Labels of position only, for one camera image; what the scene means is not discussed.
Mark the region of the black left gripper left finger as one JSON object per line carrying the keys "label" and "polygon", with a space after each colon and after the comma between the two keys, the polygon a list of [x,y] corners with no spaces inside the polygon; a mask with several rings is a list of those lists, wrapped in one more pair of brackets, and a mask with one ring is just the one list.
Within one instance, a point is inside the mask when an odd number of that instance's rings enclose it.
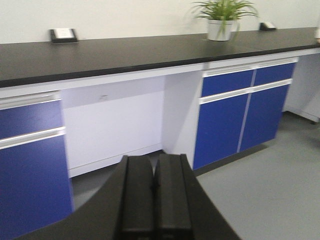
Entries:
{"label": "black left gripper left finger", "polygon": [[153,185],[154,175],[149,157],[129,156],[122,212],[123,232],[154,230]]}

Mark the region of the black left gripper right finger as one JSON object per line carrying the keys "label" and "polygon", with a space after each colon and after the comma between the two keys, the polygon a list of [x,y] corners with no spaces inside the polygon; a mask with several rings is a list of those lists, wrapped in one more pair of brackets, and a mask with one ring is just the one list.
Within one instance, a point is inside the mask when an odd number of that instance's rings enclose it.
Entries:
{"label": "black left gripper right finger", "polygon": [[154,180],[155,224],[160,232],[190,232],[192,230],[181,157],[161,154]]}

